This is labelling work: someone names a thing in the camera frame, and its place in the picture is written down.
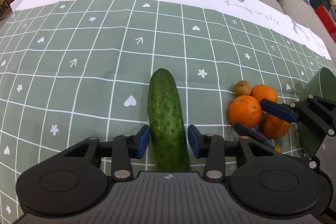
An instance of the cucumber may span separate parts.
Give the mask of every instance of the cucumber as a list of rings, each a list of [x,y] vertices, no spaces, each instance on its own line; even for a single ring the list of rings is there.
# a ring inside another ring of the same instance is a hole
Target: cucumber
[[[160,68],[152,75],[147,109],[156,170],[190,171],[181,102],[168,70]]]

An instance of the silver bolt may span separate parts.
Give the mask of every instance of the silver bolt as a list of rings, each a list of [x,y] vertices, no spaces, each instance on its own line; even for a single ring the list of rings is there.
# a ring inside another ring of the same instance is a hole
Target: silver bolt
[[[128,178],[131,173],[128,170],[117,170],[114,172],[114,176],[118,179],[125,179]]]
[[[206,172],[206,175],[208,178],[211,179],[219,179],[223,175],[223,173],[218,170],[210,170]]]
[[[317,166],[317,163],[315,161],[313,161],[313,160],[309,163],[309,168],[310,169],[315,169],[316,166]]]
[[[328,135],[333,136],[335,134],[335,131],[333,129],[328,130]]]

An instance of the white arrow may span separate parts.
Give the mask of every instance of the white arrow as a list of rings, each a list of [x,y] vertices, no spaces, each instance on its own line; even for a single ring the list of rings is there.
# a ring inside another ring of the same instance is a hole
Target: white arrow
[[[71,63],[70,68],[71,68],[73,65],[75,65],[75,67],[76,67],[76,64],[77,64],[77,58],[74,59],[74,60],[71,60],[69,63]]]
[[[143,44],[143,38],[139,37],[135,39],[137,41],[137,45],[141,42],[141,44]]]

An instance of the black circular disc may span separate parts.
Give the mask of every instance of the black circular disc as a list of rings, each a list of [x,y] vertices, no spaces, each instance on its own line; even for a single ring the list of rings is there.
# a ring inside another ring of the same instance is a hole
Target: black circular disc
[[[293,216],[312,210],[320,198],[317,174],[282,156],[256,157],[231,176],[233,195],[262,214]]]
[[[99,202],[108,188],[106,175],[77,158],[45,161],[24,172],[16,193],[23,207],[40,216],[81,212]]]

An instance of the green bowl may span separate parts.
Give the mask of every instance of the green bowl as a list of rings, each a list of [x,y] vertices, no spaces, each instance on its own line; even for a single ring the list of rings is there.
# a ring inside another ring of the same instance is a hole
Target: green bowl
[[[309,81],[304,90],[299,94],[300,101],[307,99],[309,94],[319,96],[336,102],[336,77],[327,68],[322,67]],[[321,141],[313,135],[302,123],[298,123],[298,133],[302,147],[311,158],[321,146]]]

